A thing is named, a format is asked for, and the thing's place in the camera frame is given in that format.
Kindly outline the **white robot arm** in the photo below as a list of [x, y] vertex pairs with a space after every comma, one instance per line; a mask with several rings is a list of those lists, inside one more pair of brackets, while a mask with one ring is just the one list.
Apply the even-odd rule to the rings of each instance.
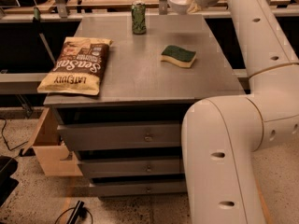
[[[219, 0], [194, 0], [208, 7]], [[299, 63], [266, 0], [227, 0], [250, 92], [203, 99], [182, 124], [192, 224], [270, 224], [251, 155], [298, 132]]]

